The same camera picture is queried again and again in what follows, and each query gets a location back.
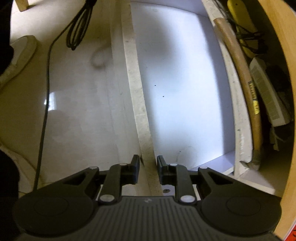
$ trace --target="wooden hammer handle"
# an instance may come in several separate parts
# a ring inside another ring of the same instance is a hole
[[[226,19],[216,18],[214,19],[214,23],[221,32],[223,42],[225,43],[237,70],[249,112],[252,128],[253,149],[260,152],[263,143],[261,117],[248,64],[237,38]]]

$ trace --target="red object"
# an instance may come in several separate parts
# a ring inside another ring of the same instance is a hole
[[[291,233],[289,234],[289,236],[287,237],[286,241],[296,241],[296,225],[295,227],[292,229]]]

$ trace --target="screw head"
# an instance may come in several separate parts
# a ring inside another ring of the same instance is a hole
[[[114,199],[115,199],[115,197],[110,194],[104,194],[104,195],[100,196],[100,200],[102,202],[112,202]]]
[[[180,200],[185,203],[191,203],[191,202],[195,201],[195,197],[193,197],[191,195],[184,195],[180,198]]]

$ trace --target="yellow label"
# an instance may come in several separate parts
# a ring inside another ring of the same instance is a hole
[[[255,90],[253,81],[249,82],[249,86],[252,93],[254,112],[255,112],[255,115],[257,115],[260,113],[260,108],[259,108],[259,102],[257,100],[256,90]]]

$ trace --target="black cord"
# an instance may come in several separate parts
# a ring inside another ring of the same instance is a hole
[[[69,32],[66,38],[67,47],[75,50],[77,46],[83,40],[87,28],[89,26],[89,22],[91,19],[91,13],[94,5],[96,4],[97,0],[86,0],[86,3],[83,5],[81,10],[76,14],[73,20],[61,31],[61,33],[52,41],[51,45],[49,46],[48,54],[47,54],[47,62],[46,62],[46,105],[44,111],[44,118],[43,118],[43,125],[40,137],[40,144],[39,144],[39,153],[38,153],[38,160],[37,160],[37,168],[34,180],[33,190],[37,190],[38,187],[38,180],[40,176],[40,169],[41,169],[41,161],[42,161],[42,153],[43,153],[43,144],[44,144],[44,136],[45,136],[45,128],[47,123],[47,116],[48,116],[48,107],[49,107],[49,94],[50,94],[50,82],[49,82],[49,64],[50,64],[50,55],[52,52],[52,47],[54,46],[55,42],[63,35],[63,33],[70,27]]]

